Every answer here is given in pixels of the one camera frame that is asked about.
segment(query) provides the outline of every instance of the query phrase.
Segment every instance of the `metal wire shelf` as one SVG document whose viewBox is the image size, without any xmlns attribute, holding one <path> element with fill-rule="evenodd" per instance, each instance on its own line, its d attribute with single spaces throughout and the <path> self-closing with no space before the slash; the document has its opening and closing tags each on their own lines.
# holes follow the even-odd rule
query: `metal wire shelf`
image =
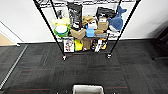
<svg viewBox="0 0 168 94">
<path fill-rule="evenodd" d="M 64 7 L 67 2 L 74 2 L 75 4 L 94 5 L 94 4 L 108 4 L 118 3 L 120 0 L 53 0 L 54 7 Z M 122 2 L 135 2 L 136 0 L 122 0 Z M 50 0 L 37 0 L 41 8 L 52 7 Z"/>
</svg>

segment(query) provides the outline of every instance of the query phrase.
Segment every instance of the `box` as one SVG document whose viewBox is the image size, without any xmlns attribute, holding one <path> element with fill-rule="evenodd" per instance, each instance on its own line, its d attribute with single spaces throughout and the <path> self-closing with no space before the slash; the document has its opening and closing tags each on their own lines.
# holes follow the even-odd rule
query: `box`
<svg viewBox="0 0 168 94">
<path fill-rule="evenodd" d="M 82 16 L 82 25 L 86 25 L 87 23 L 90 23 L 93 21 L 93 16 L 88 15 L 88 16 Z"/>
<path fill-rule="evenodd" d="M 101 17 L 98 22 L 98 28 L 97 29 L 102 29 L 102 30 L 107 30 L 108 29 L 109 22 L 107 21 L 106 17 Z"/>
<path fill-rule="evenodd" d="M 104 94 L 102 86 L 74 85 L 73 94 Z"/>
<path fill-rule="evenodd" d="M 92 43 L 91 43 L 91 38 L 83 38 L 83 39 L 81 40 L 81 43 L 82 43 L 82 45 L 83 45 L 83 51 L 89 50 L 90 47 L 91 47 L 91 45 L 92 45 Z"/>
<path fill-rule="evenodd" d="M 80 39 L 80 40 L 86 35 L 86 29 L 82 29 L 80 32 L 78 32 L 74 29 L 71 29 L 70 32 L 73 37 Z"/>
<path fill-rule="evenodd" d="M 94 33 L 95 33 L 94 29 L 87 29 L 86 30 L 86 36 L 87 37 L 93 37 Z"/>
</svg>

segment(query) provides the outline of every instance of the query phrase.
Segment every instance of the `wheel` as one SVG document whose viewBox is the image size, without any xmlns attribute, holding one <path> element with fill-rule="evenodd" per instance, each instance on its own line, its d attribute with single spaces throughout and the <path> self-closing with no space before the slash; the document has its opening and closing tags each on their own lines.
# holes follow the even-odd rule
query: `wheel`
<svg viewBox="0 0 168 94">
<path fill-rule="evenodd" d="M 64 59 L 64 61 L 66 60 L 66 55 L 62 57 Z"/>
<path fill-rule="evenodd" d="M 155 57 L 152 57 L 152 60 L 155 60 Z"/>
<path fill-rule="evenodd" d="M 111 54 L 108 54 L 108 55 L 107 55 L 107 58 L 108 58 L 108 59 L 111 58 Z"/>
</svg>

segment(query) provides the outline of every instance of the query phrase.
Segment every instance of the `wall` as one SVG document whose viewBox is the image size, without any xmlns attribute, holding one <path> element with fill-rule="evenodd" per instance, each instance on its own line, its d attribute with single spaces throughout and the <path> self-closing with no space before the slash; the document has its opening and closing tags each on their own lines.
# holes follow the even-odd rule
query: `wall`
<svg viewBox="0 0 168 94">
<path fill-rule="evenodd" d="M 18 45 L 17 43 L 22 43 L 22 40 L 19 39 L 19 37 L 17 35 L 15 35 L 14 32 L 12 32 L 1 21 L 0 21 L 0 33 L 5 37 L 5 38 L 1 38 L 1 40 L 0 40 L 2 43 L 5 43 L 5 42 L 11 43 L 12 42 L 11 44 L 14 44 L 14 45 Z"/>
<path fill-rule="evenodd" d="M 133 17 L 126 27 L 122 39 L 144 39 L 154 38 L 165 28 L 168 23 L 168 0 L 142 0 L 138 5 Z M 133 3 L 122 3 L 123 8 L 128 11 L 123 14 L 126 20 Z M 109 8 L 115 8 L 116 5 L 100 5 Z M 84 6 L 83 15 L 94 15 L 98 5 Z M 0 21 L 7 25 L 24 42 L 53 42 L 40 13 L 36 9 L 33 0 L 3 0 L 0 6 Z M 53 19 L 52 8 L 43 9 L 49 22 Z"/>
<path fill-rule="evenodd" d="M 0 33 L 0 46 L 15 45 L 12 41 Z"/>
</svg>

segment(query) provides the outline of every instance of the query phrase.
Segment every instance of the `door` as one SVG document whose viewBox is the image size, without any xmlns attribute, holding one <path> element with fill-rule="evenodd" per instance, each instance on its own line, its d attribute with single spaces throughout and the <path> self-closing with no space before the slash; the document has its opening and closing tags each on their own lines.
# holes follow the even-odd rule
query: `door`
<svg viewBox="0 0 168 94">
<path fill-rule="evenodd" d="M 0 21 L 0 46 L 17 45 L 23 41 Z"/>
<path fill-rule="evenodd" d="M 0 33 L 0 46 L 15 45 L 12 41 Z"/>
</svg>

